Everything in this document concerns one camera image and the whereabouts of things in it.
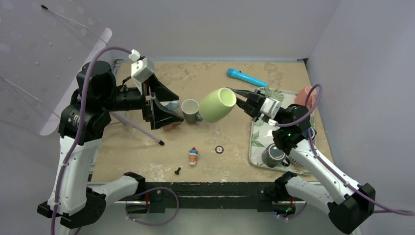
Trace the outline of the light blue ceramic mug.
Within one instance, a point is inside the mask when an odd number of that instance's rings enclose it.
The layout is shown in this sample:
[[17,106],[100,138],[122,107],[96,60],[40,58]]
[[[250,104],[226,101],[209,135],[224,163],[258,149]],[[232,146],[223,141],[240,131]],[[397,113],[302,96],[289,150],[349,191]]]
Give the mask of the light blue ceramic mug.
[[180,107],[180,101],[179,100],[173,100],[173,101],[169,101],[169,102],[164,101],[164,102],[161,102],[161,104],[165,108],[167,108],[167,109],[169,109],[171,111],[175,111],[175,110],[177,110]]

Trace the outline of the grey-blue ceramic mug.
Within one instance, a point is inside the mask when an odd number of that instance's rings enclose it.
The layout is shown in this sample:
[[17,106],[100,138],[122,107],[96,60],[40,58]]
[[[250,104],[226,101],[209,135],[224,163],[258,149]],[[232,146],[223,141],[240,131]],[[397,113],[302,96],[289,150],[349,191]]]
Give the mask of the grey-blue ceramic mug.
[[184,100],[181,104],[181,111],[185,121],[189,124],[203,121],[199,114],[199,103],[194,99]]

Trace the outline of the light green ceramic mug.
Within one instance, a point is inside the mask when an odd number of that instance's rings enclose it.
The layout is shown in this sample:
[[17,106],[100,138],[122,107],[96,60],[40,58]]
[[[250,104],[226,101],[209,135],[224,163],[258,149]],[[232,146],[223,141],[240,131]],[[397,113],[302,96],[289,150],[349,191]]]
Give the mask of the light green ceramic mug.
[[214,123],[229,114],[236,105],[236,95],[229,88],[220,88],[199,103],[199,114],[206,122]]

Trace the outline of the pink ceramic mug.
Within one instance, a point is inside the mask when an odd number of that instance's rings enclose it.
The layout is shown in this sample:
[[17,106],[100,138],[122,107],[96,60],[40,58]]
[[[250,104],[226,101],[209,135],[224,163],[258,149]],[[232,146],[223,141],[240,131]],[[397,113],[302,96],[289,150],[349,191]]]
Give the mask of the pink ceramic mug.
[[296,96],[294,103],[297,105],[303,105],[306,106],[308,109],[311,109],[312,106],[316,102],[316,94],[317,91],[314,89],[312,92],[310,90],[312,89],[311,86],[303,88]]

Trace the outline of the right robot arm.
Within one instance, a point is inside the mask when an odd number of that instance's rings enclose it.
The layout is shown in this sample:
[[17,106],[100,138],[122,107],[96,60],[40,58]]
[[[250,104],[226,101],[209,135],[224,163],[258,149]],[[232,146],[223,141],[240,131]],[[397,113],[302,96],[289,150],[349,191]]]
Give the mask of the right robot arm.
[[327,214],[332,224],[348,235],[374,213],[375,189],[347,176],[313,144],[309,136],[311,110],[298,104],[282,108],[277,100],[260,91],[232,91],[246,98],[237,98],[236,104],[254,121],[276,127],[272,136],[277,149],[298,161],[321,184],[318,187],[288,172],[275,181],[278,198],[304,200]]

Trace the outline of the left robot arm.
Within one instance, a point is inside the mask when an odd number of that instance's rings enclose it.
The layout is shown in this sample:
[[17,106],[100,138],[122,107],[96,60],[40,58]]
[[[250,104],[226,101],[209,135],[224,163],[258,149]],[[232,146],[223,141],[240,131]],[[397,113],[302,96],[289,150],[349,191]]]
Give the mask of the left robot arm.
[[143,176],[124,173],[119,179],[99,187],[89,187],[93,162],[104,129],[118,111],[141,110],[151,129],[182,122],[183,117],[164,107],[179,97],[163,85],[153,72],[142,89],[117,86],[108,62],[85,64],[76,76],[79,86],[62,111],[60,160],[54,190],[39,204],[37,212],[47,218],[60,218],[62,232],[77,232],[95,223],[104,210],[125,197],[140,200],[147,194]]

